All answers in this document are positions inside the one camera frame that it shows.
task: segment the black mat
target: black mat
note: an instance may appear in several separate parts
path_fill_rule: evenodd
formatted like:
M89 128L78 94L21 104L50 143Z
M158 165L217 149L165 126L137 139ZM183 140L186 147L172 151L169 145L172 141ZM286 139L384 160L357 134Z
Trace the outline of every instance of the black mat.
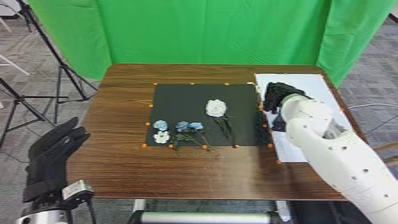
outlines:
M206 138L213 146L229 146L231 141L222 135L220 128L211 117L206 115L208 100L222 100L227 104L227 117L236 135L236 144L240 146L254 146L266 144L266 132L259 133L261 128L261 112L257 111L257 95L252 85L185 85L158 84L154 87L151 124L158 120L165 120L169 124L169 132L176 134L176 124L179 121L201 122L204 125ZM161 145L154 143L153 134L158 130L149 126L146 144L149 146Z

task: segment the metal frame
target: metal frame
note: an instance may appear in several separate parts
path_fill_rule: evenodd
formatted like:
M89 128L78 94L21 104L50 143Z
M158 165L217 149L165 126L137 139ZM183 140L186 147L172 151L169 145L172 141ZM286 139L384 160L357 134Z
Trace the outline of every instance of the metal frame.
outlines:
M10 112L9 112L9 118L7 118L5 127L3 127L3 133L2 133L2 137L0 137L0 148L2 148L7 133L10 131L14 131L18 128L25 127L26 125L30 125L37 121L44 121L55 127L51 121L46 118L46 112L48 112L48 109L50 109L50 104L51 104L53 99L67 98L67 97L64 97L64 96L23 96L23 95L19 95L2 78L0 78L0 85L3 86L3 88L5 88L7 92L9 92L9 96L14 97L12 107L10 107ZM37 109L34 108L32 104L26 102L26 99L50 99L50 102L48 102L48 105L46 105L42 113L37 111ZM10 122L12 122L12 118L14 118L18 105L25 106L25 108L28 109L30 113L35 116L35 119L30 120L28 122L25 122L23 124L19 124L18 126L14 126L10 128Z
M57 62L58 62L58 79L57 79L57 101L55 101L55 116L53 116L53 123L57 124L57 119L58 119L58 104L66 103L66 102L82 102L82 101L87 101L90 99L92 96L87 96L85 95L85 91L83 91L83 88L82 88L82 82L87 84L87 86L98 90L98 88L94 87L94 85L89 83L89 81L83 79L83 77L78 75L78 73L74 72L74 70L71 69L69 65L64 63L62 59L60 59L60 56L58 56L58 52L53 48L53 45L51 45L51 42L48 40L48 37L46 37L46 34L44 34L44 31L41 29L41 26L39 26L39 23L35 21L35 17L32 15L32 9L30 9L30 6L26 5L26 3L23 2L23 0L16 0L18 3L19 3L19 6L21 6L21 12L23 12L23 15L25 15L25 18L26 18L26 21L32 23L34 27L35 27L35 30L39 32L39 35L41 35L41 39L44 41L44 44L48 46L48 49L51 51L51 54L53 54L53 57L57 59ZM58 98L60 97L60 82L62 82L62 72L66 73L66 76L69 78L69 81L71 81L71 84L74 86L74 89L78 91L78 94L80 94L80 97L82 99L78 100L67 100L67 101L58 101Z

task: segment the cable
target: cable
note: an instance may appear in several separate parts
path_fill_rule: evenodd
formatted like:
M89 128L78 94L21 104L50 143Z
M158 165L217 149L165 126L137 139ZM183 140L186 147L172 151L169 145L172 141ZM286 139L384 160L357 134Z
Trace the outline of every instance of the cable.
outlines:
M394 115L394 117L389 118L387 121L382 122L382 124L364 133L364 135L368 135L387 123L389 121L394 120L394 118L398 117L398 114Z
M0 153L16 160L18 163L28 164L28 162L21 161L7 152L0 151Z
M394 104L387 104L387 103L369 103L369 104L362 104L362 105L350 106L348 109L355 109L355 108L362 108L362 107L371 107L371 106L385 106L385 107L396 107L398 108L398 105L394 105Z
M90 211L90 221L92 221L92 224L96 224L96 213L94 213L94 206L92 206L90 199L85 201L85 203L87 203L87 207L89 207L89 211Z
M362 105L355 105L355 106L350 106L348 109L357 109L357 108L362 108L362 107L371 107L371 106L385 106L385 107L394 107L398 108L398 105L394 104L387 104L387 103L369 103L369 104L362 104ZM398 114L389 118L389 120L385 122L382 122L382 124L364 133L364 135L368 135L387 123L389 121L394 120L394 118L398 117Z

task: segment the white wall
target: white wall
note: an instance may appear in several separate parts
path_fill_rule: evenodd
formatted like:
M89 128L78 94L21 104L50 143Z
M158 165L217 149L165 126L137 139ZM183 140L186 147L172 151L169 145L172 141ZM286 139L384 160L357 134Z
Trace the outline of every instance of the white wall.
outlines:
M16 2L16 0L0 0L0 3L9 5L9 7L14 9L16 12L19 12L21 8L19 8L19 4ZM0 5L0 16L14 16L14 12L12 10Z

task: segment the wooden table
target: wooden table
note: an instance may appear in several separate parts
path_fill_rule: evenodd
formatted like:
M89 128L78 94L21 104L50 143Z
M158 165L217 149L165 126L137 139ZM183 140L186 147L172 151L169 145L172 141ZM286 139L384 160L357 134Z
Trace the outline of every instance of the wooden table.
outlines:
M254 73L323 74L311 66L133 65L106 71L83 126L92 137L69 159L69 181L83 179L99 198L343 200L305 163L277 164L266 147L142 148L153 83L256 81ZM353 128L357 123L329 87Z

